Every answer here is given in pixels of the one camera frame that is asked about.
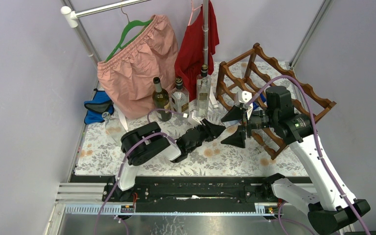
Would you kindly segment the dark green wine bottle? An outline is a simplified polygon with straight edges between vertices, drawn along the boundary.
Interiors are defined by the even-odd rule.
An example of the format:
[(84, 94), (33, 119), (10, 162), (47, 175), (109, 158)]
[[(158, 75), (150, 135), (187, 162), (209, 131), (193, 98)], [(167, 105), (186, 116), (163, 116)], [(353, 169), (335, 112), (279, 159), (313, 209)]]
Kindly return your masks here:
[(152, 98), (160, 121), (169, 121), (172, 117), (172, 112), (170, 110), (170, 101), (167, 90), (162, 88), (161, 81), (159, 77), (153, 78), (153, 83), (155, 91), (153, 92)]

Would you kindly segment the red garment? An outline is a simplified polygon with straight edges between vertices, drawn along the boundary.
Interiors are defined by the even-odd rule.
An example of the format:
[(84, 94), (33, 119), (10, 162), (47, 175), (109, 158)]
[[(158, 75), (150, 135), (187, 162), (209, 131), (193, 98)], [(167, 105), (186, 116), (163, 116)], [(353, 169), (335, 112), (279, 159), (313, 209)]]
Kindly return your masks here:
[[(216, 53), (219, 37), (217, 20), (211, 1), (209, 1), (208, 11), (208, 74), (212, 75), (214, 72), (212, 56)], [(196, 99), (196, 80), (204, 64), (203, 24), (203, 8), (201, 7), (196, 20), (186, 28), (174, 65), (175, 74), (182, 79), (184, 87), (188, 90), (190, 101)]]

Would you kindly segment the white fabric strip by rack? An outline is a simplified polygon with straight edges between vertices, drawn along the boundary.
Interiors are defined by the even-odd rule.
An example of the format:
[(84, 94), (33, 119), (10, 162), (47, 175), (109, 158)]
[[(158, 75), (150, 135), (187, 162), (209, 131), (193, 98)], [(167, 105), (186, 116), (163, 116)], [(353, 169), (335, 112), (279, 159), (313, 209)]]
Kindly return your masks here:
[(213, 86), (210, 87), (210, 95), (209, 95), (210, 103), (213, 109), (218, 108), (218, 101), (215, 98), (215, 94), (213, 91)]

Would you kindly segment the vertical metal pole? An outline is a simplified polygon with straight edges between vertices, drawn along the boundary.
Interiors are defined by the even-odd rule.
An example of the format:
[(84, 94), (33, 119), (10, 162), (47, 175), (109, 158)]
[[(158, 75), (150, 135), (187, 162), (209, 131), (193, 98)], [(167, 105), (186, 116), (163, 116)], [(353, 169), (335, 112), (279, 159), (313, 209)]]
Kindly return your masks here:
[(202, 3), (203, 9), (203, 33), (204, 33), (204, 46), (203, 46), (203, 57), (204, 64), (208, 65), (208, 52), (209, 52), (209, 1), (203, 0)]

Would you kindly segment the pink skirt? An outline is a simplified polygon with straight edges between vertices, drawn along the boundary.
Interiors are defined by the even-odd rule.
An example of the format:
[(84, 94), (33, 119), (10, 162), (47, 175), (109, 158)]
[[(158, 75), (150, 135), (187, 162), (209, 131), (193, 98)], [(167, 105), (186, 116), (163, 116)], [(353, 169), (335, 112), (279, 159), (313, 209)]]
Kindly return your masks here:
[(178, 43), (166, 15), (153, 15), (152, 22), (109, 61), (97, 65), (98, 80), (109, 98), (128, 119), (154, 109), (153, 78), (170, 91), (175, 85), (174, 64)]

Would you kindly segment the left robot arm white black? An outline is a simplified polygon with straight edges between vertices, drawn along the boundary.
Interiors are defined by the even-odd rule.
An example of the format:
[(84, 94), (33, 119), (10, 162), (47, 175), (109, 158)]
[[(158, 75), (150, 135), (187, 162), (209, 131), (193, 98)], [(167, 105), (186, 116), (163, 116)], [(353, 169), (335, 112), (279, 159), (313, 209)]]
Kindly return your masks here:
[(218, 138), (225, 129), (223, 125), (203, 119), (177, 139), (162, 132), (155, 121), (125, 133), (120, 138), (125, 156), (115, 178), (114, 196), (120, 201), (131, 198), (139, 167), (147, 161), (162, 154), (173, 163), (181, 162), (204, 142)]

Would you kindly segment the blue black bag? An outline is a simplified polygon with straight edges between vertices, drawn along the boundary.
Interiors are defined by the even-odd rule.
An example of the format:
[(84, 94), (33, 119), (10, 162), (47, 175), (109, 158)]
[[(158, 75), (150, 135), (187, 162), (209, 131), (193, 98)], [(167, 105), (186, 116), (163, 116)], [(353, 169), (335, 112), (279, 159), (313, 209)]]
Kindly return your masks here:
[(114, 104), (105, 91), (94, 89), (92, 100), (85, 101), (84, 107), (87, 109), (84, 123), (86, 125), (92, 123), (104, 122), (102, 114), (108, 112), (110, 115), (114, 113)]

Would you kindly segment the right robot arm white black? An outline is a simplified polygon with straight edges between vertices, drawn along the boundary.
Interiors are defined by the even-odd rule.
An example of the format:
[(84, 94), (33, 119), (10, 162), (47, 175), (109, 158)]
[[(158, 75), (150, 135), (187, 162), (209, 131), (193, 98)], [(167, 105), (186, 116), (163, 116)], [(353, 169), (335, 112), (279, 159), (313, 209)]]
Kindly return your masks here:
[(264, 179), (260, 191), (263, 199), (290, 203), (307, 215), (321, 235), (339, 231), (370, 210), (368, 202), (357, 199), (331, 166), (319, 137), (313, 133), (310, 117), (295, 112), (286, 87), (268, 88), (267, 107), (263, 110), (254, 110), (251, 99), (251, 93), (246, 91), (235, 96), (234, 106), (221, 121), (236, 124), (237, 130), (222, 143), (244, 148), (253, 130), (271, 127), (299, 158), (316, 189), (316, 193), (310, 193), (276, 173)]

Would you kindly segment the clear square liquor bottle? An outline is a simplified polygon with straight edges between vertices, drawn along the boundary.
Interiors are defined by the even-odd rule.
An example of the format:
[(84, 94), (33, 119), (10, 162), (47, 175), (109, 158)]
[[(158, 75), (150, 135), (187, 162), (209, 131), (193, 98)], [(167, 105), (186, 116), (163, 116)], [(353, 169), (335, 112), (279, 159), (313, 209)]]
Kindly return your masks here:
[(170, 93), (171, 109), (174, 112), (182, 114), (187, 118), (189, 115), (189, 92), (184, 87), (182, 78), (177, 76), (175, 79), (175, 88)]

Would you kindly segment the blue glass bottle silver cap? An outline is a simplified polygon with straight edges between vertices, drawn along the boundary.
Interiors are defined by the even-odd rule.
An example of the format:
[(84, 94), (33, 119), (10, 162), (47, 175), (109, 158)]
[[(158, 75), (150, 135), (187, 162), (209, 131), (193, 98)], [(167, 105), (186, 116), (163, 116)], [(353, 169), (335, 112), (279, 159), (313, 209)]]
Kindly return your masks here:
[(265, 105), (266, 105), (266, 97), (264, 96), (264, 93), (261, 93), (259, 95), (259, 98), (257, 98), (254, 102), (253, 102), (253, 111), (257, 111), (257, 110), (263, 110), (265, 109)]

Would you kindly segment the small clear bottle bluish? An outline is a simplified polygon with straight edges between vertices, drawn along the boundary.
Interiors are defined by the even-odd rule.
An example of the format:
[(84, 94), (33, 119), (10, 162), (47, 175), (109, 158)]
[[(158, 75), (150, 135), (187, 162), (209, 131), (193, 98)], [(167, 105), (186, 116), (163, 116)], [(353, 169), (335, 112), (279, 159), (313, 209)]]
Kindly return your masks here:
[(255, 145), (254, 147), (252, 147), (252, 151), (255, 155), (261, 155), (265, 153), (264, 148), (260, 145)]

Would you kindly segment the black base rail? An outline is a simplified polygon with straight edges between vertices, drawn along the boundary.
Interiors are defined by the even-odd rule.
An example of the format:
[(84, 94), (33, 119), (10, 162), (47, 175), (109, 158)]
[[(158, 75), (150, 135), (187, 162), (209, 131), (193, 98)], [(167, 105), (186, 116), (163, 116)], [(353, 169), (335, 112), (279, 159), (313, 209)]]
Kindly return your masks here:
[(138, 176), (128, 190), (113, 188), (113, 176), (73, 176), (71, 183), (101, 186), (101, 201), (126, 203), (144, 213), (241, 213), (265, 205), (271, 212), (281, 200), (270, 195), (264, 177)]

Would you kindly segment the metal clothes rail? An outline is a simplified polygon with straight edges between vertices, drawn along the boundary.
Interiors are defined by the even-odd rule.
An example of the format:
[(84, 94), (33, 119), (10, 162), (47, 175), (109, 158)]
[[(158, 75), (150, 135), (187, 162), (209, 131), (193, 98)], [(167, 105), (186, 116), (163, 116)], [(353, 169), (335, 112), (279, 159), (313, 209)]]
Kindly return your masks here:
[(74, 2), (81, 3), (79, 0), (62, 0), (60, 12), (75, 31), (95, 67), (108, 57), (130, 21), (148, 21), (151, 15), (159, 13), (155, 4), (160, 3), (159, 0), (85, 0), (83, 4), (96, 6), (77, 10)]

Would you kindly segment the green clothes hanger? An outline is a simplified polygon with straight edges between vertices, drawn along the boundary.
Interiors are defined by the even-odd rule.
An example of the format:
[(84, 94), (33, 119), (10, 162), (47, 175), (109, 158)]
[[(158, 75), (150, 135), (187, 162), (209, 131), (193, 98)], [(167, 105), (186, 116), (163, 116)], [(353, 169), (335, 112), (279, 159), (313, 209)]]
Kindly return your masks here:
[[(116, 52), (119, 49), (124, 49), (126, 46), (128, 46), (131, 42), (133, 42), (145, 29), (147, 26), (149, 26), (152, 23), (152, 19), (149, 19), (145, 22), (142, 22), (140, 20), (134, 20), (130, 21), (129, 16), (127, 13), (125, 13), (122, 9), (122, 6), (120, 7), (120, 10), (122, 14), (124, 14), (128, 20), (128, 24), (124, 27), (124, 30), (122, 31), (121, 38), (118, 42), (118, 44), (115, 46), (115, 48), (112, 50), (112, 52), (109, 54), (109, 56), (106, 58), (105, 62), (108, 62), (112, 57), (116, 54)], [(132, 39), (130, 39), (128, 42), (124, 43), (127, 34), (135, 27), (142, 27), (142, 30), (134, 36)]]

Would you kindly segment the clear glass flask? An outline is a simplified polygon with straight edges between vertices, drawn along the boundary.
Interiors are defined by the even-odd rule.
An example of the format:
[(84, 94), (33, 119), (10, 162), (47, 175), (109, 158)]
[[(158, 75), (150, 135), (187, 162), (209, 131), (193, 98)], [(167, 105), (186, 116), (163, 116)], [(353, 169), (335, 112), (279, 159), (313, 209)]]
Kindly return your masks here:
[(118, 118), (113, 117), (110, 113), (102, 113), (102, 118), (105, 123), (105, 130), (107, 135), (118, 145), (121, 146), (121, 138), (127, 133), (127, 130), (122, 125)]

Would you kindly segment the wooden wine rack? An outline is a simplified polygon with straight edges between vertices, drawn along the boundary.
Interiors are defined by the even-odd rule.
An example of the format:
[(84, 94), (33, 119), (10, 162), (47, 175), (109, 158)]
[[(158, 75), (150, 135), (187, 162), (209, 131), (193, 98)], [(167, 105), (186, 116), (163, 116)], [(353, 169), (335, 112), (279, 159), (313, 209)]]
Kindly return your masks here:
[(252, 94), (252, 99), (246, 105), (253, 103), (264, 93), (267, 99), (264, 110), (270, 118), (270, 127), (247, 133), (246, 122), (249, 118), (245, 116), (239, 123), (245, 127), (247, 138), (254, 138), (274, 160), (293, 141), (302, 140), (310, 133), (310, 113), (300, 101), (292, 98), (286, 87), (275, 85), (269, 75), (258, 69), (255, 64), (257, 56), (281, 75), (295, 77), (292, 70), (283, 69), (276, 58), (268, 57), (260, 44), (256, 43), (252, 49), (240, 56), (220, 63), (216, 99), (229, 111), (234, 106), (235, 94), (238, 91)]

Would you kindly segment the pink clothes hanger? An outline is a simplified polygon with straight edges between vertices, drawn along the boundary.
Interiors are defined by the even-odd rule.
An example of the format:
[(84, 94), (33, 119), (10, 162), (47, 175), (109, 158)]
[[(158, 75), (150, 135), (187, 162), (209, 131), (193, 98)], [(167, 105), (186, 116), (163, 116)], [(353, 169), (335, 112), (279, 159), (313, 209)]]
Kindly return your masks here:
[(190, 15), (189, 15), (188, 26), (193, 24), (202, 6), (203, 6), (202, 0), (190, 0)]

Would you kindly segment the floral table mat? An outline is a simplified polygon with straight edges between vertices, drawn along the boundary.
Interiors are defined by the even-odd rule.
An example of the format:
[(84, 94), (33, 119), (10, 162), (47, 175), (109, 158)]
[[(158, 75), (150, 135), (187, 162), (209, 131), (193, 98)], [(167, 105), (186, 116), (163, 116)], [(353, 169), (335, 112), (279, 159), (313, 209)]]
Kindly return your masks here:
[[(221, 124), (220, 119), (227, 110), (219, 104), (218, 108), (209, 108), (208, 120)], [(178, 138), (192, 127), (180, 115), (172, 115), (167, 122), (159, 121), (157, 113), (149, 115), (150, 121), (157, 121), (164, 133)], [(222, 145), (220, 142), (236, 131), (236, 126), (227, 127), (219, 138), (205, 142), (180, 163), (172, 163), (164, 155), (158, 155), (139, 170), (139, 176), (270, 176), (280, 173), (285, 176), (307, 176), (307, 172), (298, 157), (285, 149), (272, 160), (267, 152), (253, 154), (252, 147), (259, 145), (253, 138), (246, 140), (246, 148)], [(88, 125), (78, 160), (75, 175), (115, 175), (118, 173), (124, 157), (118, 146), (108, 135), (104, 123)]]

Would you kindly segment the clear bottle black gold cap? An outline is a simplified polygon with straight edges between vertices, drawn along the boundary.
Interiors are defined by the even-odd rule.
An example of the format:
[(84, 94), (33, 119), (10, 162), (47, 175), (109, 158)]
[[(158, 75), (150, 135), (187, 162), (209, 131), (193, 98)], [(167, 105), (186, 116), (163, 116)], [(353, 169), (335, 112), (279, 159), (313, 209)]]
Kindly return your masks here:
[(208, 76), (208, 65), (203, 64), (201, 67), (200, 74), (197, 76), (196, 80), (196, 91), (197, 91), (197, 111), (200, 118), (206, 118), (209, 109), (209, 96), (211, 91), (211, 82)]

